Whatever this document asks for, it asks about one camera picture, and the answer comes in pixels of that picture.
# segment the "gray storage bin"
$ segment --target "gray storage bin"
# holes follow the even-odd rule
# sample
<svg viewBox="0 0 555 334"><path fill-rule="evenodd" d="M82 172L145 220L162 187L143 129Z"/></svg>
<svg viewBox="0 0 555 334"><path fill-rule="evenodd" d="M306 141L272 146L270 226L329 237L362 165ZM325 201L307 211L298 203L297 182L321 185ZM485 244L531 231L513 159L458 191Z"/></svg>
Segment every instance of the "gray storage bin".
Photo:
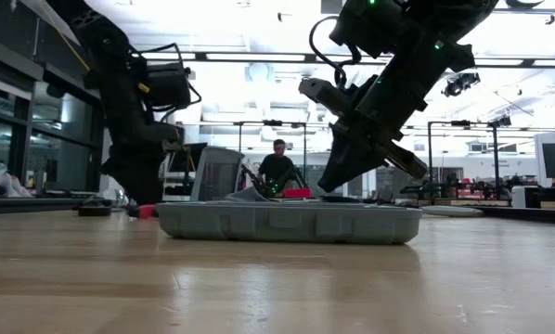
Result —
<svg viewBox="0 0 555 334"><path fill-rule="evenodd" d="M175 238L401 244L418 234L421 210L323 202L183 202L158 205Z"/></svg>

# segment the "desk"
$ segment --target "desk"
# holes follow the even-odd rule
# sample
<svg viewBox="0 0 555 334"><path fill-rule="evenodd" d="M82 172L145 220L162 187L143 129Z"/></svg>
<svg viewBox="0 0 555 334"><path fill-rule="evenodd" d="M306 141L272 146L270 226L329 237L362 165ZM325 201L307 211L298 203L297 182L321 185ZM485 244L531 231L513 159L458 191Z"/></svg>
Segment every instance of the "desk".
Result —
<svg viewBox="0 0 555 334"><path fill-rule="evenodd" d="M169 239L0 215L0 333L555 334L555 225L425 217L407 246Z"/></svg>

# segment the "ceiling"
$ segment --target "ceiling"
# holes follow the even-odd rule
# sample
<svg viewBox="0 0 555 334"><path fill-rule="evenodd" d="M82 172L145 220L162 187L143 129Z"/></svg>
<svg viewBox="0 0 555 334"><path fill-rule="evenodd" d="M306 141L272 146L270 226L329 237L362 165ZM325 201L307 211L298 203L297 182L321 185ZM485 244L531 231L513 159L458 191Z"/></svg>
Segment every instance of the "ceiling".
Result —
<svg viewBox="0 0 555 334"><path fill-rule="evenodd" d="M22 1L41 13L37 0ZM322 17L319 0L86 2L124 30L137 49L177 43L183 52L311 53L308 32ZM555 9L555 0L547 0L539 8ZM281 22L278 12L287 14ZM546 25L548 19L549 15L493 14L461 42L473 44L476 57L555 58L555 22ZM326 22L317 30L317 47L326 54L346 54L328 39L330 29ZM203 95L200 119L332 121L297 89L303 76L330 80L331 68L322 64L259 65L189 62L196 72L193 83ZM348 76L361 84L381 70L379 66L359 66L349 68ZM417 112L408 124L447 119L488 121L509 113L516 126L555 127L555 117L545 116L555 112L555 70L476 71L482 83L458 97L441 94L445 87L442 78L427 96L430 106L426 112Z"/></svg>

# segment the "person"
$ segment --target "person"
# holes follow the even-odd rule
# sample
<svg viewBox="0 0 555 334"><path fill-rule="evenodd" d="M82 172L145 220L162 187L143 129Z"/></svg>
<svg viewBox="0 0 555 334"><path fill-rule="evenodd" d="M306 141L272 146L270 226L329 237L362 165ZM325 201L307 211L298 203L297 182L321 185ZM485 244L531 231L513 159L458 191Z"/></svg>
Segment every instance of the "person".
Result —
<svg viewBox="0 0 555 334"><path fill-rule="evenodd" d="M274 141L274 154L263 159L259 166L259 178L265 177L266 182L277 182L276 197L284 197L284 193L292 186L294 163L284 155L286 142L281 139Z"/></svg>

